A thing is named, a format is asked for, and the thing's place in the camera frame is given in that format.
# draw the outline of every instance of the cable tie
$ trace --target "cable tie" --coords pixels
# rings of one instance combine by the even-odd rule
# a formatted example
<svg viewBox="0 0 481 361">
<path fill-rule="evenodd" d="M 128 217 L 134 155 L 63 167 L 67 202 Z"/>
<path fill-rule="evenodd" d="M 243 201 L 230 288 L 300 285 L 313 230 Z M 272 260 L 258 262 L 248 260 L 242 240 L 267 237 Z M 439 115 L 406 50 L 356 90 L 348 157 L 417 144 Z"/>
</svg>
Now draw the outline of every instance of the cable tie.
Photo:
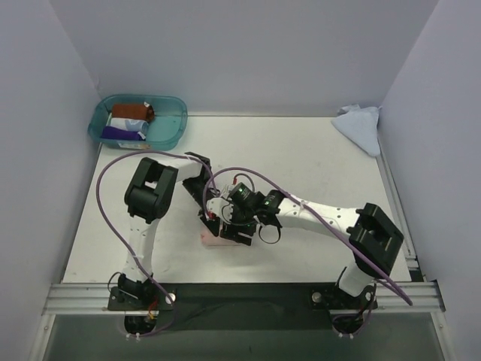
<svg viewBox="0 0 481 361">
<path fill-rule="evenodd" d="M 299 210 L 302 211 L 303 209 L 306 209 L 305 208 L 305 205 L 307 204 L 306 201 L 304 201 L 303 199 L 301 199 L 301 201 L 299 202 Z"/>
<path fill-rule="evenodd" d="M 193 162 L 197 162 L 198 161 L 198 158 L 194 157 L 194 156 L 191 156 L 190 154 L 184 154 L 184 156 L 188 159 L 188 160 L 192 160 Z"/>
</svg>

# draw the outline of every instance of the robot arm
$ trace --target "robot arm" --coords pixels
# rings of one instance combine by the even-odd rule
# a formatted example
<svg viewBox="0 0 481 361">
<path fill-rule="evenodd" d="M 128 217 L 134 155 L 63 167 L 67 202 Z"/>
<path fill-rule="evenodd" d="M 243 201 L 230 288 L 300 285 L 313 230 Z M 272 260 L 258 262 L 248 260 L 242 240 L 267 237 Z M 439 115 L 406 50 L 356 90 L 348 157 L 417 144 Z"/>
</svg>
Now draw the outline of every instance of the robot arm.
<svg viewBox="0 0 481 361">
<path fill-rule="evenodd" d="M 380 207 L 367 203 L 363 209 L 339 208 L 295 196 L 292 198 L 312 208 L 332 228 L 346 235 L 350 244 L 370 261 L 386 274 L 391 273 L 404 237 Z M 224 189 L 220 197 L 212 198 L 208 208 L 226 223 L 248 223 L 255 220 L 262 226 L 276 226 L 279 232 L 281 228 L 300 228 L 331 235 L 331 231 L 310 211 L 278 190 L 272 190 L 264 196 L 260 192 L 253 193 L 240 183 Z M 355 259 L 341 274 L 338 286 L 342 291 L 357 297 L 374 278 L 380 276 L 355 255 Z"/>
<path fill-rule="evenodd" d="M 264 196 L 250 191 L 242 183 L 225 187 L 220 196 L 214 195 L 212 190 L 207 192 L 207 209 L 210 212 L 210 219 L 207 219 L 202 193 L 209 174 L 193 158 L 200 159 L 207 166 L 210 161 L 193 153 L 190 155 L 192 159 L 176 159 L 164 165 L 149 158 L 142 159 L 127 189 L 125 202 L 131 217 L 129 244 L 147 273 L 152 274 L 156 228 L 170 207 L 175 184 L 179 181 L 201 207 L 199 216 L 215 236 L 250 245 L 257 225 L 276 226 L 279 230 L 301 228 L 331 235 L 330 230 L 307 209 L 299 207 L 280 191 L 272 190 Z M 153 182 L 156 182 L 155 188 L 149 185 Z M 401 249 L 403 235 L 378 206 L 367 203 L 363 209 L 336 208 L 297 197 L 294 199 L 309 205 L 331 227 L 345 234 L 351 245 L 390 274 Z M 345 293 L 357 297 L 373 278 L 380 276 L 356 255 L 354 258 L 344 269 L 337 285 Z M 156 292 L 130 254 L 119 277 L 118 289 L 142 305 L 150 304 Z"/>
<path fill-rule="evenodd" d="M 176 182 L 195 178 L 201 174 L 202 164 L 191 159 L 172 159 L 161 165 L 143 158 L 127 189 L 125 202 L 130 215 L 129 244 L 138 261 L 152 274 L 153 242 L 157 226 L 171 205 Z M 148 183 L 156 182 L 155 189 Z M 147 276 L 135 264 L 132 255 L 127 256 L 122 273 L 127 279 L 143 283 Z"/>
</svg>

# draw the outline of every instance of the purple object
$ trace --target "purple object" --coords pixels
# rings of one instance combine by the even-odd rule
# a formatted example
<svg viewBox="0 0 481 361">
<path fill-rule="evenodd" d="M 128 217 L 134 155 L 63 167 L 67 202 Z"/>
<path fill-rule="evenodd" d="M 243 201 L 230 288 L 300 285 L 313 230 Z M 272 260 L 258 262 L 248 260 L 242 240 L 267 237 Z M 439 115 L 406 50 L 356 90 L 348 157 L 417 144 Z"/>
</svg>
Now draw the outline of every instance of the purple object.
<svg viewBox="0 0 481 361">
<path fill-rule="evenodd" d="M 119 139 L 122 141 L 143 141 L 144 139 L 138 132 L 130 132 L 112 126 L 105 126 L 102 130 L 100 138 L 103 139 Z"/>
</svg>

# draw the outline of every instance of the teal plastic container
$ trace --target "teal plastic container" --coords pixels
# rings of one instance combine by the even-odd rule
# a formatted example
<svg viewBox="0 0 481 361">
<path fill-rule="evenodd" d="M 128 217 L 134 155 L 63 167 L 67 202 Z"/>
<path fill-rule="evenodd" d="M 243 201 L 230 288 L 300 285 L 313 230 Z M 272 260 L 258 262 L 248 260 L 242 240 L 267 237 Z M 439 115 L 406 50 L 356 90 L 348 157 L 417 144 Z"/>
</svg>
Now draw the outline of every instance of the teal plastic container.
<svg viewBox="0 0 481 361">
<path fill-rule="evenodd" d="M 140 103 L 152 105 L 156 114 L 150 122 L 145 141 L 121 141 L 100 138 L 107 125 L 112 107 L 116 103 Z M 118 94 L 109 96 L 98 103 L 89 124 L 89 135 L 97 142 L 112 148 L 170 150 L 174 148 L 187 127 L 187 106 L 172 96 L 144 96 Z"/>
</svg>

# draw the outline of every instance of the white wall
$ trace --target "white wall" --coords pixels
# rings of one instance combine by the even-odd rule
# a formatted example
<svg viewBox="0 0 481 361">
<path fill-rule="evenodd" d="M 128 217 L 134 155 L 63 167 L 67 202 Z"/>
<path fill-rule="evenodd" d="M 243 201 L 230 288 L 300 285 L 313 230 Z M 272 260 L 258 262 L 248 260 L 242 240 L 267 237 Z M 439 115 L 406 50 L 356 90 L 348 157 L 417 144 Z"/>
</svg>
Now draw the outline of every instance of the white wall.
<svg viewBox="0 0 481 361">
<path fill-rule="evenodd" d="M 383 102 L 381 136 L 461 359 L 481 343 L 481 2 L 440 0 Z"/>
<path fill-rule="evenodd" d="M 380 105 L 437 0 L 51 0 L 100 93 L 190 111 Z"/>
<path fill-rule="evenodd" d="M 99 97 L 47 0 L 3 0 L 0 34 L 0 350 L 22 360 L 80 217 Z"/>
</svg>

